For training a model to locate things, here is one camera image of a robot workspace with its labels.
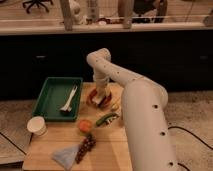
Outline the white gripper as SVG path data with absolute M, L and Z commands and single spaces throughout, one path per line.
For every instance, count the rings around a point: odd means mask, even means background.
M 100 75 L 94 74 L 93 81 L 96 83 L 96 91 L 98 96 L 108 96 L 110 94 L 108 76 L 101 77 Z

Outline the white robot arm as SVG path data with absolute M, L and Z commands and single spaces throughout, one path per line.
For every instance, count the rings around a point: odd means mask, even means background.
M 151 79 L 115 65 L 108 49 L 86 57 L 93 80 L 105 88 L 109 79 L 123 87 L 121 112 L 133 171 L 179 171 L 163 109 L 166 89 Z

